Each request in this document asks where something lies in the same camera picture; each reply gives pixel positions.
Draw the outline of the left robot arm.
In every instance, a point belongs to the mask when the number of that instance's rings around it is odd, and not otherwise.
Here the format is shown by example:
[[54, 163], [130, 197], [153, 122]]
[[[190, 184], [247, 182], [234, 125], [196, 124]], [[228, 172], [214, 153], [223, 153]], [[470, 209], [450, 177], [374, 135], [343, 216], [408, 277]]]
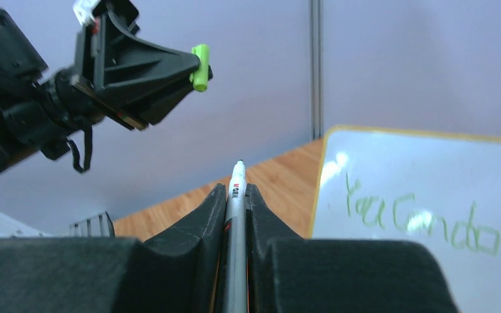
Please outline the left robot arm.
[[42, 82], [47, 64], [0, 8], [0, 173], [37, 152], [70, 153], [85, 173], [95, 124], [144, 130], [213, 76], [207, 45], [182, 52], [138, 38], [130, 1], [77, 1], [73, 11], [81, 25], [74, 63]]

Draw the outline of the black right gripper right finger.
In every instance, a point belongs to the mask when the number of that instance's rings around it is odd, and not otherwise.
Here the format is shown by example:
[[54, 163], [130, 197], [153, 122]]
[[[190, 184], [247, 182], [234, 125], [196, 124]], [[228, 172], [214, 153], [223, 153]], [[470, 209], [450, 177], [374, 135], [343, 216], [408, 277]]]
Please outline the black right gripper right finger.
[[248, 185], [251, 312], [457, 312], [434, 256], [411, 241], [305, 239]]

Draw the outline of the green white marker pen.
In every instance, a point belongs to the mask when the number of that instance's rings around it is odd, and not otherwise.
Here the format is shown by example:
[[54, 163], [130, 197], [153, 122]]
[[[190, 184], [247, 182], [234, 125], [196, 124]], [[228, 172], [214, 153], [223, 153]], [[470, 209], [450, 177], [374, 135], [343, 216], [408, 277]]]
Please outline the green white marker pen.
[[246, 167], [238, 160], [233, 168], [226, 202], [226, 276], [223, 312], [247, 312]]

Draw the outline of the green marker cap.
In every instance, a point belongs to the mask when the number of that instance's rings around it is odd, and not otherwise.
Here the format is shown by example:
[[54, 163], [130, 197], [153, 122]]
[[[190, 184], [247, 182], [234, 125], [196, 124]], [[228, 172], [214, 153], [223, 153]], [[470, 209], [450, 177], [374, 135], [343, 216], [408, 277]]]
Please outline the green marker cap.
[[209, 46], [207, 44], [199, 44], [193, 47], [191, 52], [197, 56], [199, 66], [198, 69], [190, 75], [189, 80], [195, 91], [207, 91], [209, 81]]

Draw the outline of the yellow framed whiteboard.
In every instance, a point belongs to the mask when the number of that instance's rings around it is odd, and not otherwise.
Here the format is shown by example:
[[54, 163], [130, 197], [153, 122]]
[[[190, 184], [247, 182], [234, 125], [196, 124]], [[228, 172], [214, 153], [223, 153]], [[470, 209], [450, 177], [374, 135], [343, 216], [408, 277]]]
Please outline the yellow framed whiteboard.
[[501, 138], [333, 127], [309, 235], [414, 241], [462, 312], [501, 312]]

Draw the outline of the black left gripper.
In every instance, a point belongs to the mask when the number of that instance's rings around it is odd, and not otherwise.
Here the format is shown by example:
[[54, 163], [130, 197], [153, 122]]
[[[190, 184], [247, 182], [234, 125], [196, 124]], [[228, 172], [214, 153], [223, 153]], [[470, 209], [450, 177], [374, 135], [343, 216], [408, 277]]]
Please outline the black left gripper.
[[189, 77], [197, 56], [137, 37], [139, 11], [131, 1], [75, 1], [72, 9], [82, 30], [70, 84], [89, 97], [93, 111], [144, 130], [194, 91]]

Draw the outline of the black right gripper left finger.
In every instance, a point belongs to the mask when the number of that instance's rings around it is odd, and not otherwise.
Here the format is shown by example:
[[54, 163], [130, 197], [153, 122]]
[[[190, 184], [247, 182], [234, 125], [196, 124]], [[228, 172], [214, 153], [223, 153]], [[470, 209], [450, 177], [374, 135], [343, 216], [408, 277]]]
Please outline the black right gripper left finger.
[[225, 209], [218, 184], [146, 241], [0, 239], [0, 312], [209, 312]]

